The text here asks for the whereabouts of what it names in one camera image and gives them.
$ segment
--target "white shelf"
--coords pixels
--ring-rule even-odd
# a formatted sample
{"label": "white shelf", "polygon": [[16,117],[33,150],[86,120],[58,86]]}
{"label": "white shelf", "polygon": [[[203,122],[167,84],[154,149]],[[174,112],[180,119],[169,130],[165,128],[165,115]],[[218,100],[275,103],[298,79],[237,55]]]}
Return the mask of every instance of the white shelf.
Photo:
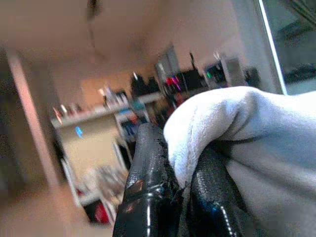
{"label": "white shelf", "polygon": [[[148,104],[148,103],[160,100],[162,98],[163,98],[163,95],[157,92],[157,93],[153,93],[149,95],[140,96],[138,97],[138,100],[144,104]],[[79,115],[62,118],[62,123],[60,123],[58,119],[54,118],[51,120],[51,123],[55,129],[58,129],[62,127],[75,125],[81,122],[85,122],[91,119],[97,119],[106,115],[115,114],[121,110],[126,110],[128,108],[129,108],[128,105],[124,105],[124,106],[113,107],[111,109],[104,108],[104,110],[99,110],[97,112],[83,112],[82,114],[79,114]]]}

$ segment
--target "white cloth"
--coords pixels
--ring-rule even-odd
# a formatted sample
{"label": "white cloth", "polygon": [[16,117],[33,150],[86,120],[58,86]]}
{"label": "white cloth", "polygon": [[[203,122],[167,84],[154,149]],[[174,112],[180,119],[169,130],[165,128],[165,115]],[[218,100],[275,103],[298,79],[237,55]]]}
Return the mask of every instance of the white cloth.
{"label": "white cloth", "polygon": [[298,177],[299,185],[310,185],[308,179],[316,179],[315,102],[316,92],[284,96],[244,86],[190,98],[163,131],[180,186],[191,181],[198,157],[214,140],[228,141],[231,158],[282,179],[295,176],[293,168],[303,169],[304,177],[312,175]]}

